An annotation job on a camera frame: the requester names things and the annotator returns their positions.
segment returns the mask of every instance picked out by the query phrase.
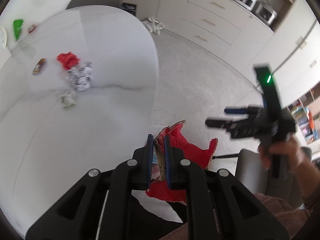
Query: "orange object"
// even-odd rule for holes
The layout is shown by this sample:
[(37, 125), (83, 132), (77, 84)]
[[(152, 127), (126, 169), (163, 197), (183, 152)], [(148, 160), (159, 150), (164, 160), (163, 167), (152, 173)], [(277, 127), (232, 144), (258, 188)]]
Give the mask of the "orange object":
[(311, 114), (311, 112), (309, 111), (308, 113), (308, 116), (309, 116), (309, 125), (310, 125), (310, 128), (311, 130), (313, 130), (315, 128), (315, 122), (313, 121), (313, 116)]

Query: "red plastic bag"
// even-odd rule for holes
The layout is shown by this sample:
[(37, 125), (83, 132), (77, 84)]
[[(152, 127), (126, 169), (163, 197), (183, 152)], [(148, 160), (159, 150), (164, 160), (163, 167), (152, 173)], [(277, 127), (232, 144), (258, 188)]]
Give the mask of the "red plastic bag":
[[(202, 150), (194, 144), (189, 143), (181, 134), (181, 129), (185, 121), (181, 121), (172, 127), (164, 128), (156, 137), (155, 143), (164, 155), (164, 137), (169, 135), (172, 147), (183, 150), (186, 159), (199, 164), (203, 169), (207, 168), (212, 160), (212, 156), (217, 148), (218, 139), (212, 139), (207, 150)], [(150, 184), (150, 189), (146, 192), (148, 196), (155, 197), (164, 201), (186, 202), (185, 190), (170, 190), (167, 187), (167, 181), (154, 180)]]
[(80, 61), (80, 59), (72, 52), (68, 52), (66, 54), (61, 53), (57, 56), (57, 60), (62, 63), (65, 70), (69, 70), (74, 65), (79, 64)]

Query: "table surface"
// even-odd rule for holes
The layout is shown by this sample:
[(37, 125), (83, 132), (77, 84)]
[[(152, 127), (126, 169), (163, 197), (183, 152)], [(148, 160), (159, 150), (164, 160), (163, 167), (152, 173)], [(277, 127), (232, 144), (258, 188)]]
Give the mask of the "table surface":
[[(69, 51), (92, 62), (93, 81), (62, 108), (70, 84), (56, 57)], [(13, 49), (0, 70), (0, 207), (21, 235), (87, 171), (114, 169), (144, 146), (157, 79), (151, 35), (113, 7), (66, 10)]]

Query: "crumpled white paper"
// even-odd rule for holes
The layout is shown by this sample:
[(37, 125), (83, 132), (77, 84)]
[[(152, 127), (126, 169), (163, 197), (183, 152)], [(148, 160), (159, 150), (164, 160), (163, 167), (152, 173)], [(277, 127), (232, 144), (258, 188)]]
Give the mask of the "crumpled white paper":
[(66, 91), (64, 94), (60, 96), (60, 98), (63, 107), (69, 107), (77, 104), (77, 95), (73, 89)]
[(143, 25), (148, 29), (150, 33), (154, 33), (155, 35), (160, 35), (160, 30), (163, 29), (164, 25), (162, 22), (159, 22), (156, 19), (153, 19), (152, 17), (149, 17), (147, 21), (142, 22)]
[(72, 88), (77, 91), (84, 91), (91, 87), (90, 81), (93, 78), (92, 63), (87, 61), (84, 66), (72, 67), (68, 70), (67, 79), (70, 81)]

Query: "metal screw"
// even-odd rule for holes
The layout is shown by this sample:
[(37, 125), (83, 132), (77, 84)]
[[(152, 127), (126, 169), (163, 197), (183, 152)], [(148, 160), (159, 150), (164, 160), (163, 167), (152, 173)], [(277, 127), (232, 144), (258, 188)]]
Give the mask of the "metal screw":
[(88, 172), (88, 175), (90, 176), (90, 177), (95, 177), (95, 176), (97, 176), (99, 174), (99, 171), (97, 170), (97, 169), (92, 169), (92, 170), (90, 170), (89, 172)]
[(219, 171), (219, 175), (222, 177), (227, 177), (229, 175), (229, 171), (227, 171), (226, 169), (221, 169)]
[(191, 163), (191, 161), (189, 161), (188, 159), (182, 159), (180, 161), (180, 164), (183, 165), (183, 166), (189, 166)]
[(130, 160), (127, 161), (127, 165), (128, 166), (135, 166), (137, 164), (138, 164), (138, 162), (135, 159), (130, 159)]

